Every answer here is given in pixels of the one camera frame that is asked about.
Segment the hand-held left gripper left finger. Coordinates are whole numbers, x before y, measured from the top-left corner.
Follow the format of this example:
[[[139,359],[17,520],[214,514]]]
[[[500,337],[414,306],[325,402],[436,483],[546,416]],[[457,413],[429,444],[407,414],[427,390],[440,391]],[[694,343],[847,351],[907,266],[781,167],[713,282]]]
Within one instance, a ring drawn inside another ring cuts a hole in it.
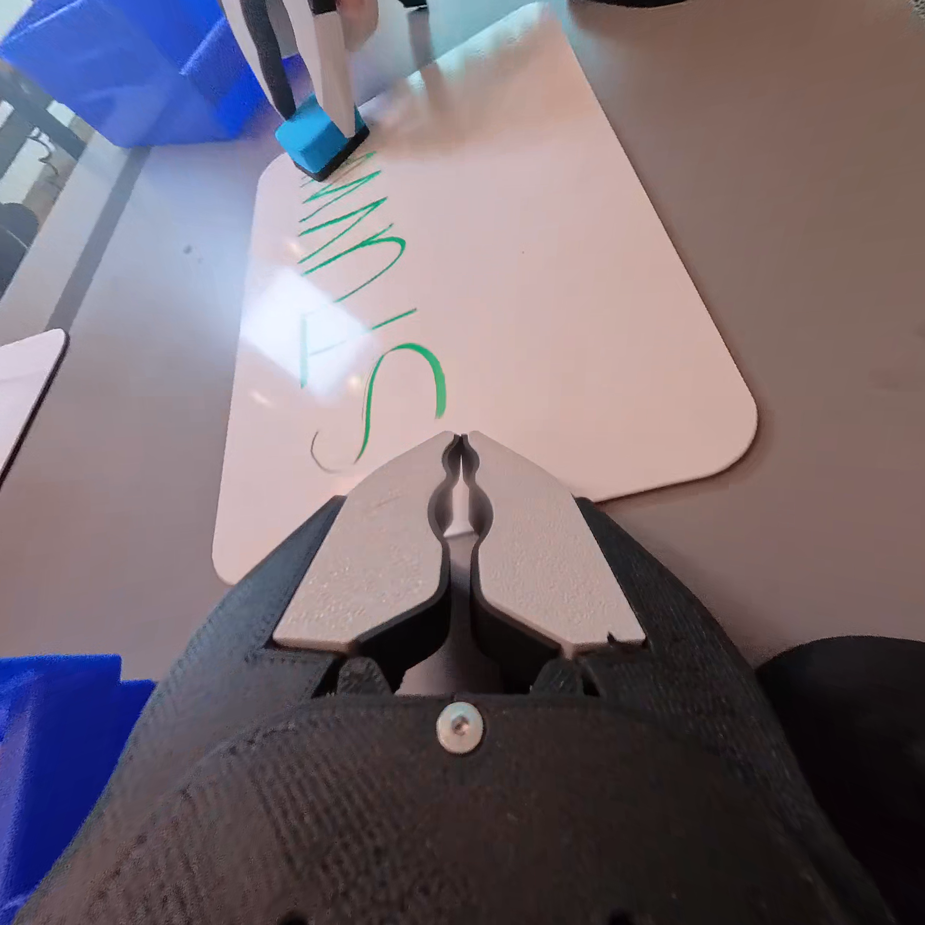
[[[459,449],[457,434],[440,432],[351,490],[274,630],[276,644],[356,651],[437,601],[449,579]]]

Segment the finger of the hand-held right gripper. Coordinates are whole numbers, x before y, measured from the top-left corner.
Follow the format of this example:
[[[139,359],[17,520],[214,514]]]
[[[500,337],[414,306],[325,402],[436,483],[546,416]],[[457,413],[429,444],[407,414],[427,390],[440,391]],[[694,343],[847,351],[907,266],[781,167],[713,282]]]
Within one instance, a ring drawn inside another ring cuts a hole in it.
[[[346,138],[353,138],[356,113],[348,50],[335,1],[290,1],[296,50],[308,69],[320,107]]]
[[[289,119],[295,114],[296,104],[269,2],[221,1],[220,6],[240,52],[271,107],[282,120]]]

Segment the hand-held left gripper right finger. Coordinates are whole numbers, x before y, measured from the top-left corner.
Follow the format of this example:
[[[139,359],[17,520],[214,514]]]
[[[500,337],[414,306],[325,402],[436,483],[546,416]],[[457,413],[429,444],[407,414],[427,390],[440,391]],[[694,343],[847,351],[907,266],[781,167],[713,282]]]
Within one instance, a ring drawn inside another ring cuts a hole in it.
[[[490,658],[574,658],[646,633],[577,499],[537,463],[479,431],[463,437],[476,531],[473,632]]]

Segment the blue foam eraser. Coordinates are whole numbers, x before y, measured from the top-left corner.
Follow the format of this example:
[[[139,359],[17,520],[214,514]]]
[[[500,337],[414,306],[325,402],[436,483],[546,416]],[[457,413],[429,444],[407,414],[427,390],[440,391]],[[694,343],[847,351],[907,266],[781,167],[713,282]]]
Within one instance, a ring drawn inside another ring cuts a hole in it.
[[[345,135],[310,94],[295,114],[276,129],[275,137],[284,153],[307,177],[325,180],[346,163],[369,137],[358,108],[354,108],[352,136]]]

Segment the blue plastic bin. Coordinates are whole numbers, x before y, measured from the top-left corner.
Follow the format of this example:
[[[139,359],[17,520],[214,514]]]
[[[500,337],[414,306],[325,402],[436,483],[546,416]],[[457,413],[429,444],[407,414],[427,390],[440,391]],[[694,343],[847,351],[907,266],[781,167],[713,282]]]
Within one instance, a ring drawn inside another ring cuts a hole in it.
[[[268,107],[221,2],[32,2],[1,51],[122,148],[232,141]]]
[[[116,654],[1,660],[1,922],[73,840],[156,688]]]

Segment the white whiteboard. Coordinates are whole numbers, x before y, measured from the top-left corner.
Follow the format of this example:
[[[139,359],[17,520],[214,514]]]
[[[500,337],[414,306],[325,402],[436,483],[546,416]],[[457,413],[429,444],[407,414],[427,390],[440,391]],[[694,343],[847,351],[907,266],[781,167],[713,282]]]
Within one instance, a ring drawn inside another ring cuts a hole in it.
[[[258,180],[214,570],[443,430],[595,502],[713,476],[757,406],[559,17],[521,6]]]

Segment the person's right hand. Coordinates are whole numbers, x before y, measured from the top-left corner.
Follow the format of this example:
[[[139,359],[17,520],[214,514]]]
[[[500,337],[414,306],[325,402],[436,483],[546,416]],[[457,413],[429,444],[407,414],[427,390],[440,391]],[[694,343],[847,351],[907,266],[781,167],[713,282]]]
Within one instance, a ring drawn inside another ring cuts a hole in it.
[[[341,17],[345,47],[348,52],[358,51],[375,33],[379,19],[376,0],[336,1]]]

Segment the black tape strip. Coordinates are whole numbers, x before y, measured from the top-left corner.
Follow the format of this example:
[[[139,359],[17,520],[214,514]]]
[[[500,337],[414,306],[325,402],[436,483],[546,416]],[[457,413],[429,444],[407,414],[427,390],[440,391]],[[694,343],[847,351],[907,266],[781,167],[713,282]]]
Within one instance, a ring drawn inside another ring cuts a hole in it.
[[[71,330],[151,151],[151,146],[130,149],[44,331]]]

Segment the black office chair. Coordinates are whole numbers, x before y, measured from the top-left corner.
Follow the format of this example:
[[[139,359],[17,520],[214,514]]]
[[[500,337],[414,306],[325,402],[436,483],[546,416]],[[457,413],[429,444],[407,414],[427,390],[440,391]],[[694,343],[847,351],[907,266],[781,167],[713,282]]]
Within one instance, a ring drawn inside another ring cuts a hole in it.
[[[1,204],[1,295],[16,276],[39,227],[37,215],[26,205],[21,202]]]

